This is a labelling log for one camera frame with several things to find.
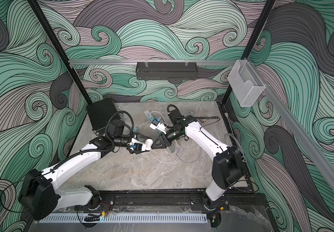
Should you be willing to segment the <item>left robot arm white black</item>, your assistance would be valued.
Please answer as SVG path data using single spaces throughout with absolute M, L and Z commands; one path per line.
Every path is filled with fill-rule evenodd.
M 126 124 L 115 113 L 104 132 L 91 140 L 83 149 L 42 171 L 29 171 L 23 181 L 19 203 L 34 220 L 41 220 L 54 211 L 72 206 L 97 210 L 101 206 L 100 192 L 91 185 L 63 189 L 61 186 L 74 174 L 113 152 L 115 147 L 126 148 L 131 154 L 149 152 L 153 140 L 134 132 L 134 124 L 123 133 Z

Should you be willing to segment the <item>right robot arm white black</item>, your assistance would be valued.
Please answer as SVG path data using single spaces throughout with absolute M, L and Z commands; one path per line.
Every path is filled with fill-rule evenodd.
M 240 150 L 221 142 L 206 131 L 199 122 L 200 117 L 183 116 L 173 104 L 167 106 L 167 112 L 171 126 L 161 123 L 160 119 L 154 119 L 150 124 L 152 129 L 160 131 L 151 149 L 165 149 L 185 136 L 195 141 L 212 160 L 212 182 L 206 188 L 206 196 L 212 202 L 217 201 L 244 176 L 245 167 Z

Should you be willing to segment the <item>white earbud case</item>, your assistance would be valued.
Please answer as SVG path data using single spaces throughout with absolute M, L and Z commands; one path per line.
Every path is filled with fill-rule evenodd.
M 151 150 L 151 146 L 152 146 L 152 144 L 153 144 L 153 140 L 152 140 L 152 139 L 147 139 L 147 140 L 145 141 L 145 150 L 150 151 L 150 150 Z

